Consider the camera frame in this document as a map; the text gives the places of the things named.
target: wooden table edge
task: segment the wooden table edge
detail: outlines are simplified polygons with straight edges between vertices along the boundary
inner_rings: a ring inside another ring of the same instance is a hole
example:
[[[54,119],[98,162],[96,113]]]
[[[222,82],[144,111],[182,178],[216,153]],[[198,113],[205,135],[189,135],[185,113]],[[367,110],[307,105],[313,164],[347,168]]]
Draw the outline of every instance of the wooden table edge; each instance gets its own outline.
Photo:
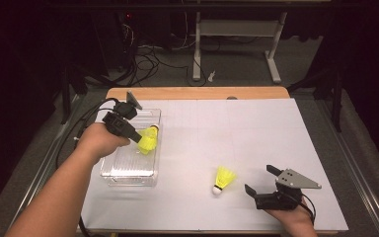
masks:
[[[92,233],[112,233],[112,234],[238,234],[238,235],[280,235],[285,233],[284,230],[133,230],[133,229],[89,229]],[[336,235],[344,231],[321,230],[316,231],[319,235]]]
[[[225,100],[228,98],[252,100],[290,98],[287,90],[280,86],[111,88],[107,93],[107,98],[125,100],[127,91],[131,91],[137,100]]]

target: hand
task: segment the hand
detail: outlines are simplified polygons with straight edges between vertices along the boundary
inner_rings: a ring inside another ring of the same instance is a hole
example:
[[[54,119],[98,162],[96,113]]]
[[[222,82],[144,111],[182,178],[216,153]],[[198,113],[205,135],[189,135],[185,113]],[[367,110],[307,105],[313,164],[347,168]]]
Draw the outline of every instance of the hand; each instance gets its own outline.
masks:
[[[91,124],[79,139],[76,150],[97,159],[112,154],[118,147],[130,144],[130,140],[109,133],[101,122]]]
[[[281,224],[284,229],[291,234],[293,237],[295,236],[317,236],[316,231],[313,227],[312,220],[310,219],[309,212],[304,209],[301,205],[298,205],[293,210],[273,210],[267,209],[266,213],[275,217]]]

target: yellow shuttlecock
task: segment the yellow shuttlecock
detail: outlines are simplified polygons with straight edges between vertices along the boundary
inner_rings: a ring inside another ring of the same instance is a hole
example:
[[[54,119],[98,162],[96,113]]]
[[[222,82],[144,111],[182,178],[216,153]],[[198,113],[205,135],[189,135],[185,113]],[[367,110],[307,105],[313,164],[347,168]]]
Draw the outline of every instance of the yellow shuttlecock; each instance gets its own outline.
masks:
[[[158,144],[158,130],[158,125],[151,125],[146,129],[138,131],[141,135],[141,139],[137,143],[137,148],[141,153],[147,155],[149,151],[156,148]]]
[[[223,166],[217,169],[216,183],[213,187],[213,193],[220,195],[221,191],[236,178],[236,174]]]

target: clear plastic container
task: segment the clear plastic container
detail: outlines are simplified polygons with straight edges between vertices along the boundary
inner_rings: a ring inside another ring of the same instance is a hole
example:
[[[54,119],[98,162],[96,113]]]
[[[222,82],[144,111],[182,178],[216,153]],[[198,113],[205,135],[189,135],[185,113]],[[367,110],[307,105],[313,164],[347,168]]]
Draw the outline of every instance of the clear plastic container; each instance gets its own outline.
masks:
[[[137,111],[137,116],[129,121],[136,130],[159,124],[158,142],[154,150],[142,154],[133,141],[119,147],[113,154],[103,158],[100,175],[110,186],[149,186],[156,185],[158,176],[159,151],[162,140],[160,110]]]

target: white paper sheet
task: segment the white paper sheet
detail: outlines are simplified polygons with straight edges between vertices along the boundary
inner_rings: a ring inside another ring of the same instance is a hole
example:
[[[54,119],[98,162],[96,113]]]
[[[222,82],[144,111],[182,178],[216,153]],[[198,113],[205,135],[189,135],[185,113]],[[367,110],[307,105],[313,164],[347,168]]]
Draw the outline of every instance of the white paper sheet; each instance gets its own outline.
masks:
[[[94,167],[82,215],[87,228],[161,231],[275,231],[280,224],[245,193],[275,191],[266,165],[291,168],[322,185],[303,190],[317,209],[317,230],[347,230],[337,199],[292,99],[139,101],[162,110],[155,188],[109,187]],[[220,196],[216,169],[237,174]]]

